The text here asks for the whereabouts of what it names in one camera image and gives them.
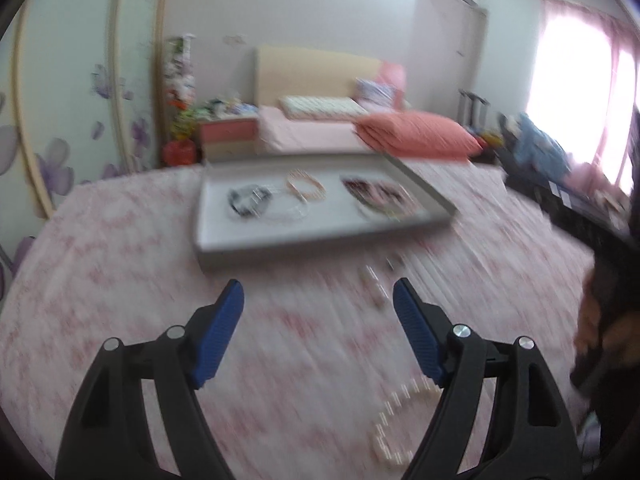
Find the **right hand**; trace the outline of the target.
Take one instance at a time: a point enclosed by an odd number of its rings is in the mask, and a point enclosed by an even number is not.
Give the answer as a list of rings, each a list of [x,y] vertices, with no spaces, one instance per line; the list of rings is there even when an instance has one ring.
[[[584,356],[588,350],[597,348],[600,341],[601,308],[593,295],[593,279],[594,270],[591,269],[582,282],[582,299],[579,304],[576,332],[573,339],[574,349],[578,356]]]

